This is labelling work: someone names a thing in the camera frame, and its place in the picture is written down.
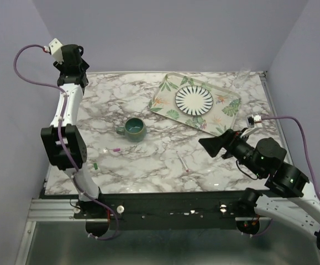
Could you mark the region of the white pen pink tip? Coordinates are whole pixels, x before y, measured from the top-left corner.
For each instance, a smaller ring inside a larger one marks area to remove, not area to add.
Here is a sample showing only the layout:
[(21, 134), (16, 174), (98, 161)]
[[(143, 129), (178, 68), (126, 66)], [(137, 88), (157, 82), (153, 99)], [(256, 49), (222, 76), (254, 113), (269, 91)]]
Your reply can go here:
[(177, 155), (178, 155), (178, 157), (179, 157), (179, 159), (180, 159), (180, 161), (181, 161), (181, 163), (182, 163), (182, 165), (183, 165), (183, 167), (185, 169), (185, 172), (189, 172), (189, 168), (188, 168), (185, 160), (183, 159), (183, 157), (180, 155), (180, 153), (178, 151), (176, 153), (177, 153)]

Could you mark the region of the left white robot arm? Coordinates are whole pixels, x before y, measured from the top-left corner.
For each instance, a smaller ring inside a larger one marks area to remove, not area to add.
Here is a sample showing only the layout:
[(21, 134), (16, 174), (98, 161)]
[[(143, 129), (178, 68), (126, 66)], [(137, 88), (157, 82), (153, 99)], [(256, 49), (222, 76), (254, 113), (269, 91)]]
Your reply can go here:
[(54, 67), (60, 72), (57, 89), (60, 91), (55, 116), (47, 128), (41, 130), (41, 139), (49, 162), (64, 172), (78, 192), (76, 207), (86, 217), (101, 218), (109, 211), (103, 195), (86, 167), (87, 146), (76, 126), (80, 103), (88, 85), (88, 63), (82, 58), (83, 47), (63, 45), (54, 39), (44, 48), (54, 58)]

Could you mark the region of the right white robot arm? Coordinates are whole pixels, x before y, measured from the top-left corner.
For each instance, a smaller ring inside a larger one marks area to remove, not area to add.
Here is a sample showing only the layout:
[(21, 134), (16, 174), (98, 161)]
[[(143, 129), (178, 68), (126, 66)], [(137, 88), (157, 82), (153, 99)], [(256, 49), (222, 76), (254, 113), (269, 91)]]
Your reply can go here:
[(316, 186), (297, 167), (284, 161), (287, 151), (273, 138), (263, 138), (252, 147), (241, 135), (241, 131), (229, 129), (221, 136), (201, 138), (198, 142), (211, 157), (225, 149), (227, 155), (236, 158), (258, 179), (265, 179), (269, 191), (296, 204), (301, 212), (294, 213), (286, 206), (271, 202), (252, 188), (246, 188), (237, 202), (238, 212), (243, 216), (256, 212), (294, 224), (315, 236), (320, 250), (320, 194)]

